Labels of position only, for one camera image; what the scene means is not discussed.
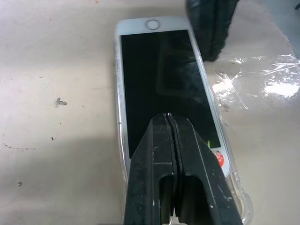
red sticker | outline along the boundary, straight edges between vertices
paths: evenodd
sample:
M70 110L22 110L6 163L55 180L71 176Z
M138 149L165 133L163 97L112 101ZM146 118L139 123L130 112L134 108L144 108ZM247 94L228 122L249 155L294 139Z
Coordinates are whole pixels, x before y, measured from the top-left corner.
M215 156L217 157L217 160L218 160L218 162L219 162L219 164L220 164L220 166L222 167L222 166L224 166L224 156L223 156L223 154L221 153L221 152L219 152L219 151L212 151L214 154L215 154Z

phone screen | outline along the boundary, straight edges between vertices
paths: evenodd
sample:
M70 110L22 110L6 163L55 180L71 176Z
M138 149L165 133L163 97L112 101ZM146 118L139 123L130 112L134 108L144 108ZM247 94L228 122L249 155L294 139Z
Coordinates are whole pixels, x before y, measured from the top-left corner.
M123 35L121 46L130 158L160 113L188 118L211 148L220 147L188 31Z

white smartphone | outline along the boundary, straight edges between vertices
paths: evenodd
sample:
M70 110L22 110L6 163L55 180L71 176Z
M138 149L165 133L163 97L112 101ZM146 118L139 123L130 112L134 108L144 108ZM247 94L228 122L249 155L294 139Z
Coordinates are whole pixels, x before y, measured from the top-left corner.
M219 157L224 175L229 175L229 147L188 19L124 20L117 25L115 42L119 141L126 178L137 145L159 113L187 117Z

black clamp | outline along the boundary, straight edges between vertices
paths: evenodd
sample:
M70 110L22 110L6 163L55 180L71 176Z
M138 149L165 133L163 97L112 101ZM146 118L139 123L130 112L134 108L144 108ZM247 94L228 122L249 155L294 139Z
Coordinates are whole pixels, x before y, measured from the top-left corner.
M131 161L125 225L242 225L218 160L184 117L154 117Z

beige table surface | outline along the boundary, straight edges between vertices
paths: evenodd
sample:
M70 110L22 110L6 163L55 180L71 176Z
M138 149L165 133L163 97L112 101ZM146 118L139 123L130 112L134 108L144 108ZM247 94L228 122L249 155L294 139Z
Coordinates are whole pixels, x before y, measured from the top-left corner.
M297 225L300 69L260 6L240 2L220 60L205 66L252 224ZM1 1L0 225L122 223L114 27L183 14L182 0Z

